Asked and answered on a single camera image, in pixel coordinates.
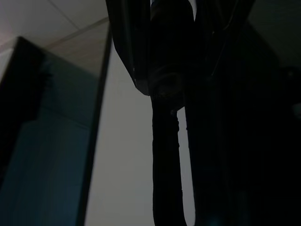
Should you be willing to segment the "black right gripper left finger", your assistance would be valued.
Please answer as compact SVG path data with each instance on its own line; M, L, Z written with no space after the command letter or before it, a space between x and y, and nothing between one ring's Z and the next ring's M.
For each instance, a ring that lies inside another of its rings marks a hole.
M149 0L107 0L112 38L135 87L149 95Z

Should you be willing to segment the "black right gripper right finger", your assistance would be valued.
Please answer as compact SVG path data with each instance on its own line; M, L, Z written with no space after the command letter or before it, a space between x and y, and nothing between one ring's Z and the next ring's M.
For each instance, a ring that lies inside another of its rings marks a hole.
M237 39L254 5L253 0L197 0L196 24L205 38L202 69L213 77Z

